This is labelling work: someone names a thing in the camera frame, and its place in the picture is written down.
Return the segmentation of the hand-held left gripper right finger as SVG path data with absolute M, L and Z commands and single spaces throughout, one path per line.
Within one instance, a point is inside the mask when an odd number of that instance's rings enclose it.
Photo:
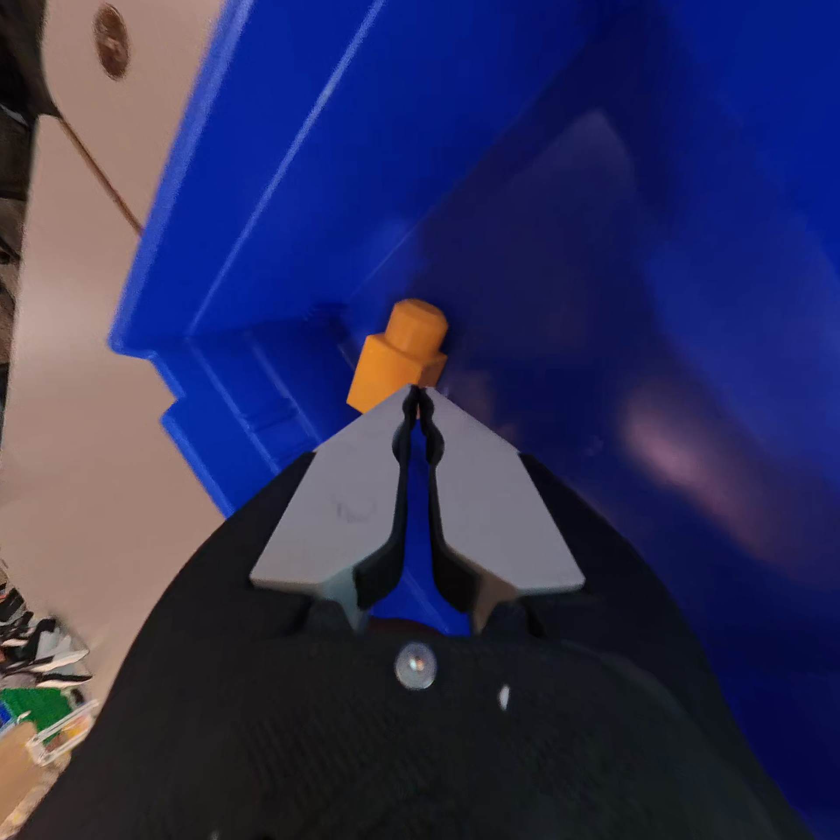
M 567 595 L 585 575 L 519 451 L 434 388 L 418 391 L 437 588 L 480 634 L 495 607 Z

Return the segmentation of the round dark table sticker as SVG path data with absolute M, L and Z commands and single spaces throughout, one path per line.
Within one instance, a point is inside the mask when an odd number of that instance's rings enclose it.
M 125 20 L 115 6 L 99 5 L 92 22 L 92 37 L 103 71 L 114 81 L 123 79 L 130 66 L 131 43 Z

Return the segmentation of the blue plastic bin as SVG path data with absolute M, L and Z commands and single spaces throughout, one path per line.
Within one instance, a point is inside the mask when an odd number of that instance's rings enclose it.
M 226 2 L 109 338 L 231 515 L 392 306 L 629 538 L 838 838 L 838 2 Z

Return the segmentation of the small yellow mega block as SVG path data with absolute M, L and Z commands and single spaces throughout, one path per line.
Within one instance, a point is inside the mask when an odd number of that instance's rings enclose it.
M 447 331 L 436 306 L 415 298 L 397 302 L 385 330 L 365 339 L 346 403 L 367 413 L 406 385 L 436 386 L 448 360 Z

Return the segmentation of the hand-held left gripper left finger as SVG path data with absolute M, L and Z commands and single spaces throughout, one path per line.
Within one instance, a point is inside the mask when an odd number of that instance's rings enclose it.
M 261 589 L 338 603 L 354 631 L 404 567 L 415 385 L 402 388 L 311 453 L 250 573 Z

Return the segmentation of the pile of mixed toys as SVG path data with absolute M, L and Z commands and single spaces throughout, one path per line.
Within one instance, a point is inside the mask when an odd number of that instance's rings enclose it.
M 31 611 L 2 569 L 1 838 L 16 838 L 88 735 L 98 703 L 84 645 Z

